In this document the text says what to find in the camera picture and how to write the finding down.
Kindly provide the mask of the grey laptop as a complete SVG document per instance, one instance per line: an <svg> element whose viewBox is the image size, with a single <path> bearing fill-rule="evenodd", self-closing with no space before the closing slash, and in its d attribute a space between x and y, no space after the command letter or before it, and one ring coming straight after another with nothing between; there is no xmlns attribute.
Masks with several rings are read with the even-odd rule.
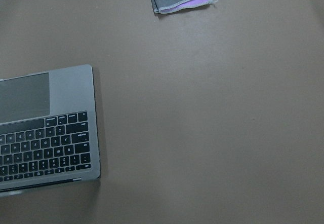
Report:
<svg viewBox="0 0 324 224"><path fill-rule="evenodd" d="M93 69L1 80L1 195L101 175Z"/></svg>

